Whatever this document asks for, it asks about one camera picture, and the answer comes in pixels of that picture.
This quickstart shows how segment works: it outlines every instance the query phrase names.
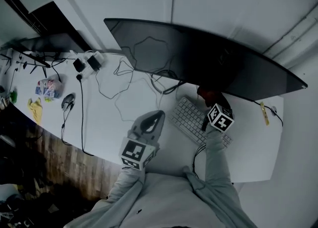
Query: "computer monitor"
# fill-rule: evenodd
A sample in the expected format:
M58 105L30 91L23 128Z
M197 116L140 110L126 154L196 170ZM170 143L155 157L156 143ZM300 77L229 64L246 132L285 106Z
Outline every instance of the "computer monitor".
M1 48L0 48L0 55L2 57L7 58L7 59L11 59L7 55L5 55L7 53L7 51L8 51L8 49L13 49L13 50L19 52L20 54L23 54L24 56L33 59L34 61L38 62L38 64L35 64L37 66L47 67L47 68L50 67L50 65L48 63L46 63L41 57L37 57L37 56L33 56L32 54L24 53L27 50L25 49L25 47L21 46L20 43L17 42L17 41L12 40L12 41L2 45Z
M32 52L85 52L67 33L41 36L32 39L23 40L20 44L25 47L25 51Z
M250 101L307 87L264 55L206 31L135 19L106 18L104 23L137 71Z

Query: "yellow object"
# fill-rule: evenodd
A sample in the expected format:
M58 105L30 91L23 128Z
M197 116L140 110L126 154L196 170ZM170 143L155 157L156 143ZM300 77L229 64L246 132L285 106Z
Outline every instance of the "yellow object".
M52 100L51 98L49 98L49 97L45 97L45 98L44 98L44 101L47 102L47 103L50 103L50 102L52 102L53 100Z
M265 119L265 123L266 123L266 125L268 126L268 125L269 125L269 120L268 120L268 116L267 116L266 109L265 109L265 106L264 106L264 103L263 103L263 102L260 103L260 107L261 107L262 112L263 112L263 116L264 116L264 119Z
M28 100L28 108L31 111L35 122L40 125L42 120L42 105L41 99L38 98L34 103L32 103L32 99Z

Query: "keyboard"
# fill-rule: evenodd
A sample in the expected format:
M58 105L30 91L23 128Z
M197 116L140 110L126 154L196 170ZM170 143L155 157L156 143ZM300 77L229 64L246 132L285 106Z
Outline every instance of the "keyboard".
M206 144L205 132L201 130L204 113L187 98L183 97L175 109L169 114L169 120L196 144ZM223 134L223 145L228 147L232 139Z

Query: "glove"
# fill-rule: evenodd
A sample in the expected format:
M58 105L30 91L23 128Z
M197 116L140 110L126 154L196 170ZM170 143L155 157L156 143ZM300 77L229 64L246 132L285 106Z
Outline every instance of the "glove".
M197 94L203 97L207 107L213 107L213 105L217 103L228 110L231 109L230 104L228 103L228 101L222 95L221 92L211 91L211 90L207 90L202 87L199 87Z
M40 125L42 120L41 99L38 98L34 103L32 103L32 99L30 98L27 105L33 115L33 119L38 125Z

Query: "hand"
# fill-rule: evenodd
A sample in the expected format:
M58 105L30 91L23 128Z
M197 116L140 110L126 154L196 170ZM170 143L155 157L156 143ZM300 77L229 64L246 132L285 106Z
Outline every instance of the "hand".
M212 107L213 105L217 103L226 109L231 109L230 104L228 103L226 98L222 95L222 93L219 91L211 91L211 90L207 90L202 87L199 87L197 94L203 97L207 107Z

